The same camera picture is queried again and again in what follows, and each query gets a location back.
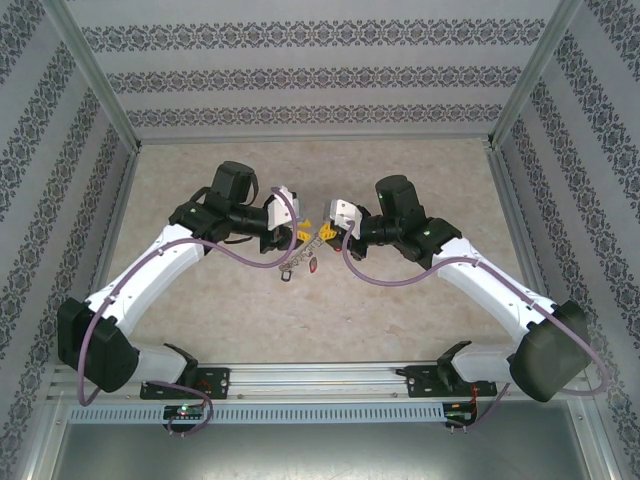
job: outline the yellow object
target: yellow object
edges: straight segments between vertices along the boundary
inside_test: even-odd
[[[338,234],[338,232],[336,232],[335,230],[331,230],[331,224],[325,223],[318,234],[320,235],[320,238],[326,242],[327,240],[331,240],[332,238],[334,238]]]
[[[311,220],[306,218],[304,222],[298,224],[298,228],[311,228]]]
[[[307,232],[303,232],[302,230],[298,230],[298,240],[302,240],[303,242],[308,242],[311,240],[311,234]]]
[[[311,228],[311,220],[305,218],[304,222],[298,223],[298,240],[302,240],[303,243],[306,243],[311,240],[311,234],[303,232],[303,228]]]

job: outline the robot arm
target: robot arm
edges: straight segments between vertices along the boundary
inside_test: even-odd
[[[151,246],[117,279],[84,302],[67,299],[58,310],[58,356],[77,370],[79,352],[88,324],[95,312],[111,300],[98,322],[87,355],[85,377],[106,392],[118,390],[128,381],[164,381],[191,386],[198,362],[173,346],[145,346],[130,343],[128,337],[156,298],[187,268],[209,251],[197,243],[167,248],[139,268],[117,297],[111,292],[120,280],[149,253],[176,240],[199,238],[220,242],[232,233],[260,238],[260,251],[285,250],[292,232],[292,219],[284,202],[271,196],[262,208],[244,205],[250,187],[257,194],[257,179],[249,167],[225,162],[218,168],[211,187],[200,189],[189,202],[179,206],[169,225]],[[280,188],[299,216],[296,194]],[[205,196],[204,202],[198,200]]]
[[[515,383],[529,396],[547,401],[589,364],[589,357],[566,334],[531,308],[484,268],[500,273],[503,280],[551,313],[588,343],[584,312],[571,301],[558,306],[521,285],[487,260],[459,230],[440,218],[427,217],[415,188],[406,177],[396,175],[376,184],[382,215],[345,200],[332,200],[325,212],[337,232],[328,243],[342,247],[353,222],[348,250],[353,258],[366,257],[369,245],[393,245],[402,255],[424,269],[454,257],[475,263],[451,263],[438,270],[441,278],[457,286],[493,315],[513,342],[476,345],[461,342],[438,360],[439,378],[448,387],[480,380]]]

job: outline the black motor joint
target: black motor joint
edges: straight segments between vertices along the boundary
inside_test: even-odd
[[[246,203],[251,190],[253,198]],[[258,178],[251,167],[237,162],[224,162],[218,167],[211,187],[202,187],[187,203],[180,205],[169,217],[169,223],[190,229],[194,238],[214,243],[227,240],[231,234],[238,234],[245,238],[228,243],[242,243],[257,237],[260,240],[260,253],[274,249],[286,250],[291,243],[292,231],[282,225],[269,230],[268,207],[276,198],[270,195],[262,207],[254,207],[258,192]],[[292,192],[292,195],[297,198],[296,193]]]
[[[356,260],[367,256],[369,245],[393,245],[411,262],[430,268],[433,255],[453,238],[462,238],[458,229],[441,218],[427,217],[420,205],[414,185],[404,175],[392,175],[376,183],[376,193],[382,215],[371,215],[363,206],[357,208],[362,214],[360,238],[351,237],[348,250]],[[345,232],[338,235],[330,245],[342,248]]]

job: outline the marble surface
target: marble surface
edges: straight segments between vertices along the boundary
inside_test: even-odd
[[[344,198],[379,213],[374,184],[404,174],[427,215],[447,219],[507,273],[520,279],[513,245],[480,140],[230,143],[144,146],[109,278],[158,235],[174,208],[210,184],[217,166],[252,166],[261,204],[269,188],[298,192],[317,229],[324,203]],[[233,247],[261,261],[257,240]],[[174,343],[201,362],[347,362],[431,360],[460,340],[508,341],[500,324],[439,278],[380,288],[351,274],[327,245],[318,270],[299,266],[291,282],[212,252],[151,306],[132,338]],[[420,273],[392,247],[372,247],[358,264],[376,278]]]

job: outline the wall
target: wall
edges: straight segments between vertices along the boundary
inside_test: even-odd
[[[96,274],[129,152],[42,6],[0,0],[0,479],[55,358],[55,312]]]
[[[143,140],[488,134],[558,0],[68,3]]]
[[[612,385],[617,460],[640,478],[638,3],[578,10],[502,145],[547,288],[577,300]]]

